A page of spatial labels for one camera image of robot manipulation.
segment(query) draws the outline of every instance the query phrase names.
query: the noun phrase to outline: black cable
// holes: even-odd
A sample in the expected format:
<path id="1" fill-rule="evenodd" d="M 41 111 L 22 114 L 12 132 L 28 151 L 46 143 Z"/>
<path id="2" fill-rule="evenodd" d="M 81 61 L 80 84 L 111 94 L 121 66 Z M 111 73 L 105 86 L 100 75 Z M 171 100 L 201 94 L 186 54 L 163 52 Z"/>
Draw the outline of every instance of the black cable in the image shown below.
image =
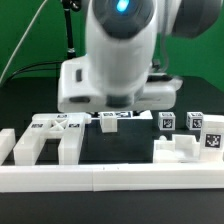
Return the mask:
<path id="1" fill-rule="evenodd" d="M 45 62 L 38 62 L 38 63 L 34 63 L 34 64 L 30 64 L 30 65 L 27 65 L 15 72 L 13 72 L 12 74 L 15 74 L 15 73 L 18 73 L 20 71 L 24 71 L 24 70 L 27 70 L 27 69 L 30 69 L 30 68 L 33 68 L 33 67 L 37 67 L 37 66 L 44 66 L 44 65 L 55 65 L 55 64 L 62 64 L 64 61 L 45 61 Z"/>
<path id="2" fill-rule="evenodd" d="M 44 69 L 32 69 L 32 70 L 24 70 L 24 71 L 20 71 L 20 72 L 17 72 L 15 74 L 12 74 L 10 75 L 4 82 L 3 86 L 4 85 L 7 85 L 15 76 L 18 76 L 20 74 L 23 74 L 23 73 L 27 73 L 27 72 L 38 72 L 38 71 L 54 71 L 54 70 L 59 70 L 60 68 L 44 68 Z"/>
<path id="3" fill-rule="evenodd" d="M 65 15 L 65 24 L 66 24 L 66 32 L 67 32 L 67 58 L 72 59 L 76 58 L 76 52 L 73 44 L 73 31 L 72 31 L 72 21 L 71 21 L 71 7 L 73 6 L 73 2 L 71 0 L 61 0 L 64 15 Z"/>

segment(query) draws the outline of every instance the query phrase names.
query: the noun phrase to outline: black surface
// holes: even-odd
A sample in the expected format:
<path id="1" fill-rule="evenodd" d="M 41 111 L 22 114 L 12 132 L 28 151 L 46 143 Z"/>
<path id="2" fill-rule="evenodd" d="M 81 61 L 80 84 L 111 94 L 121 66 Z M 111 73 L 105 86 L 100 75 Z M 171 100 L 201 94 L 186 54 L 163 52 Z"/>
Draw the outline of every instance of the black surface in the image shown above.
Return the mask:
<path id="1" fill-rule="evenodd" d="M 56 113 L 57 80 L 17 79 L 0 90 L 0 130 L 15 128 L 17 139 L 35 113 Z M 119 132 L 103 135 L 99 123 L 86 127 L 80 163 L 150 162 L 160 135 L 196 134 L 185 128 L 186 113 L 224 114 L 224 94 L 208 82 L 186 77 L 178 92 L 177 130 L 160 132 L 153 121 L 119 121 Z M 48 142 L 38 164 L 57 164 L 58 142 Z M 8 157 L 13 165 L 13 154 Z M 224 190 L 58 192 L 0 194 L 0 223 L 223 223 Z"/>

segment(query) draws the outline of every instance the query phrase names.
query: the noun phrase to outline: white plastic piece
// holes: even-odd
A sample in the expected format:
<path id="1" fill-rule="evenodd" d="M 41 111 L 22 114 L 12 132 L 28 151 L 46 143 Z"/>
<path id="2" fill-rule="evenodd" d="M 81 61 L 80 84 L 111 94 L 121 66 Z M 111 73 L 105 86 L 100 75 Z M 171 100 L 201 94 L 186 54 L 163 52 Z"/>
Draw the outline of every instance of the white plastic piece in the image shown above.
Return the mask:
<path id="1" fill-rule="evenodd" d="M 152 120 L 152 113 L 150 110 L 146 110 L 137 115 L 133 113 L 133 111 L 114 111 L 118 120 Z M 99 120 L 100 115 L 98 117 L 92 117 L 92 120 Z"/>
<path id="2" fill-rule="evenodd" d="M 189 130 L 201 130 L 202 127 L 202 112 L 187 112 L 186 125 Z"/>
<path id="3" fill-rule="evenodd" d="M 16 144 L 14 129 L 3 129 L 0 132 L 0 166 Z"/>
<path id="4" fill-rule="evenodd" d="M 162 135 L 162 136 L 159 137 L 159 140 L 160 141 L 167 141 L 167 138 L 166 138 L 166 136 Z"/>
<path id="5" fill-rule="evenodd" d="M 50 129 L 48 120 L 33 121 L 14 148 L 16 166 L 35 165 L 45 144 L 44 132 Z"/>
<path id="6" fill-rule="evenodd" d="M 176 116 L 173 112 L 159 112 L 159 129 L 163 131 L 175 130 Z"/>
<path id="7" fill-rule="evenodd" d="M 91 116 L 78 114 L 37 114 L 14 148 L 17 166 L 33 166 L 47 139 L 61 139 L 58 147 L 60 165 L 79 161 L 85 124 Z"/>
<path id="8" fill-rule="evenodd" d="M 200 144 L 193 135 L 173 135 L 172 141 L 154 141 L 154 163 L 198 162 Z"/>
<path id="9" fill-rule="evenodd" d="M 92 169 L 79 166 L 0 167 L 0 192 L 92 191 Z"/>
<path id="10" fill-rule="evenodd" d="M 116 114 L 114 112 L 101 112 L 100 126 L 103 133 L 117 132 Z"/>
<path id="11" fill-rule="evenodd" d="M 223 163 L 0 167 L 0 192 L 224 188 Z"/>
<path id="12" fill-rule="evenodd" d="M 200 138 L 200 160 L 223 162 L 224 116 L 204 115 Z"/>
<path id="13" fill-rule="evenodd" d="M 60 165 L 78 164 L 84 135 L 84 121 L 71 120 L 67 124 L 58 147 Z"/>

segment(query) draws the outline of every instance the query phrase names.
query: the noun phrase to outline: white cube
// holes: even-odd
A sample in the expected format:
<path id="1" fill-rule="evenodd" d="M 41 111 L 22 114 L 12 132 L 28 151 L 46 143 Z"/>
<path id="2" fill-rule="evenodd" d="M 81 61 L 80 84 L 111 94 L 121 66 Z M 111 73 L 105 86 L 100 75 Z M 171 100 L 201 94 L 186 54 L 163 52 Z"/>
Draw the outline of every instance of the white cube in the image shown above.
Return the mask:
<path id="1" fill-rule="evenodd" d="M 200 136 L 200 160 L 223 161 L 224 116 L 204 115 Z"/>
<path id="2" fill-rule="evenodd" d="M 114 112 L 101 112 L 100 126 L 103 133 L 117 132 L 116 114 Z"/>
<path id="3" fill-rule="evenodd" d="M 201 130 L 202 127 L 202 112 L 187 112 L 186 125 L 189 130 Z"/>
<path id="4" fill-rule="evenodd" d="M 176 116 L 173 112 L 160 112 L 159 113 L 159 129 L 160 130 L 175 130 Z"/>

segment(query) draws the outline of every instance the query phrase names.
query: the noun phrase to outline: blue light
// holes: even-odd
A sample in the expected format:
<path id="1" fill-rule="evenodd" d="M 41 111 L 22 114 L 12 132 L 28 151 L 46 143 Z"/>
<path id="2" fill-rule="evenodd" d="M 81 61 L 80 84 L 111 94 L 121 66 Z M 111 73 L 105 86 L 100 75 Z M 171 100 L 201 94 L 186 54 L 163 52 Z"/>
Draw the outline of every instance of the blue light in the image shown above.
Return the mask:
<path id="1" fill-rule="evenodd" d="M 119 12 L 125 12 L 128 5 L 129 5 L 130 0 L 119 0 L 117 4 L 117 10 Z"/>

